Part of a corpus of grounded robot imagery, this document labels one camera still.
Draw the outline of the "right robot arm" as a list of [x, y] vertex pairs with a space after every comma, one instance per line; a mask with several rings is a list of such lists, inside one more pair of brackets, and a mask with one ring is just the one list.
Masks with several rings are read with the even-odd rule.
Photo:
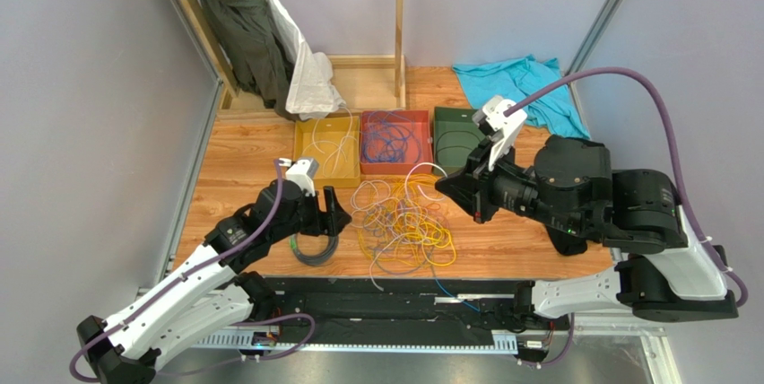
[[592, 275], [517, 285], [513, 313], [557, 319], [576, 312], [628, 309], [675, 323], [734, 319], [734, 293], [690, 227], [678, 191], [657, 170], [613, 170], [609, 150], [586, 139], [550, 137], [528, 168], [509, 153], [490, 163], [483, 141], [465, 166], [436, 182], [477, 223], [499, 210], [542, 224], [566, 257], [592, 242], [618, 250]]

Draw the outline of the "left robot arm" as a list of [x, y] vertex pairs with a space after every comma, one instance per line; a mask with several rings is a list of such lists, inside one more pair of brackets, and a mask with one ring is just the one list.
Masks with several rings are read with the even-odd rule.
[[253, 203], [220, 220], [186, 262], [120, 312], [89, 316], [76, 328], [70, 362], [86, 383], [149, 383], [177, 355], [239, 323], [273, 326], [305, 313], [278, 315], [276, 294], [248, 267], [296, 234], [337, 239], [352, 217], [325, 187], [326, 207], [294, 181], [277, 179]]

